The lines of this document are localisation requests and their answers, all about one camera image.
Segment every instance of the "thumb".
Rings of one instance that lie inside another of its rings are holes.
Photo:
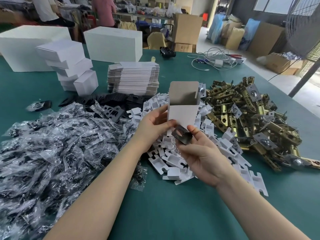
[[[169,120],[163,124],[157,125],[159,134],[165,133],[168,129],[171,127],[174,127],[177,125],[176,120]]]
[[[187,153],[190,155],[198,156],[198,157],[205,157],[207,155],[205,146],[203,145],[195,145],[195,144],[189,144],[189,145],[178,145],[179,151],[183,153]]]

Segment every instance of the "green tabletop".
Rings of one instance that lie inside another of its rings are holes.
[[[191,66],[192,59],[187,53],[177,52],[175,58],[164,60],[159,51],[147,49],[143,50],[140,61],[150,61],[152,56],[160,65],[158,92],[161,93],[168,92],[171,81],[199,81],[209,88],[213,80],[234,80],[238,84],[244,76],[255,76],[259,91],[269,94],[279,112],[288,110],[287,122],[299,128],[303,141],[299,146],[301,155],[319,159],[319,118],[245,64],[227,71],[214,68],[199,71]],[[99,81],[96,92],[107,92],[109,63],[92,63]],[[12,72],[1,56],[0,74],[1,134],[14,122],[39,117],[38,113],[25,110],[32,102],[51,100],[53,110],[57,111],[58,104],[72,94],[63,91],[55,72]],[[320,170],[284,169],[275,173],[258,154],[243,156],[252,164],[250,170],[262,174],[269,194],[266,199],[311,239],[318,239]],[[142,192],[127,191],[109,239],[247,239],[215,189],[196,178],[175,185],[173,181],[162,180],[148,162],[142,164],[148,167],[145,188]]]

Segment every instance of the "concrete floor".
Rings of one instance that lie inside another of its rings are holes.
[[[199,39],[197,43],[197,52],[205,52],[211,47],[218,47],[220,49],[224,49],[222,45],[214,45],[210,40],[207,40],[207,28],[202,27]],[[259,64],[256,61],[256,57],[250,54],[247,51],[239,51],[239,50],[227,50],[230,54],[240,54],[243,57],[247,58],[244,64],[246,64],[249,68],[254,70],[260,76],[269,80],[271,77],[275,76],[276,73],[268,70],[263,65]],[[313,81],[317,80],[319,77],[319,85],[320,85],[320,72],[319,74],[315,74],[313,77]],[[288,94],[294,86],[299,82],[301,78],[294,75],[278,75],[274,77],[270,83],[279,88],[282,92]],[[316,116],[320,118],[320,87],[316,86],[316,82],[307,82],[301,90],[293,97],[295,101],[301,104],[303,107],[308,109],[310,112],[314,113]]]

